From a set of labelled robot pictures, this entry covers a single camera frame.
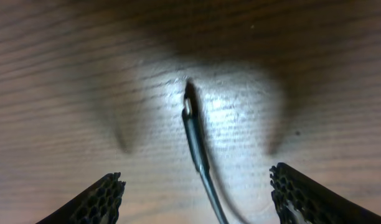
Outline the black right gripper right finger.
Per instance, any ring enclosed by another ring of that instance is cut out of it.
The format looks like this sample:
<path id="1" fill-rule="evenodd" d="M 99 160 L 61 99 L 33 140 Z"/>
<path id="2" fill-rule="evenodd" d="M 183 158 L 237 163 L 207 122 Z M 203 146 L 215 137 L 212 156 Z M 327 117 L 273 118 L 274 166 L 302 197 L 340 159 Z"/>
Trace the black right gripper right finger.
<path id="1" fill-rule="evenodd" d="M 334 193 L 291 166 L 270 168 L 271 197 L 281 224 L 381 224 L 381 216 Z"/>

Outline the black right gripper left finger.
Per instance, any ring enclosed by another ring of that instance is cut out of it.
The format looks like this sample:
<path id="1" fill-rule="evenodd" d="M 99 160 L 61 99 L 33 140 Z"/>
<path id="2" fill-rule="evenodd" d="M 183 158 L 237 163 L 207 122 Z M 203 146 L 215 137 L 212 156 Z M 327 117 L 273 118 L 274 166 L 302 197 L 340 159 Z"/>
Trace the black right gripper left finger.
<path id="1" fill-rule="evenodd" d="M 37 224 L 116 224 L 126 183 L 109 173 Z"/>

